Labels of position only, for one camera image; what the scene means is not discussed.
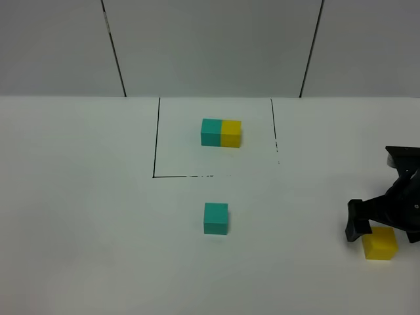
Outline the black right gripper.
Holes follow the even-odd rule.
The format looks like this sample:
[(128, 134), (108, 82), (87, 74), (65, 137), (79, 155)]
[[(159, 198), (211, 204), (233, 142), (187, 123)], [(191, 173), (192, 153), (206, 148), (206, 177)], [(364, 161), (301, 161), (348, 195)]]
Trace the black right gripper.
[[(386, 146), (385, 149), (388, 166), (396, 169), (398, 178), (384, 195), (371, 200), (371, 220), (403, 230), (410, 243), (417, 243), (420, 241), (419, 149), (407, 146)], [(347, 242), (373, 233), (369, 215), (369, 209), (361, 199), (348, 202)]]

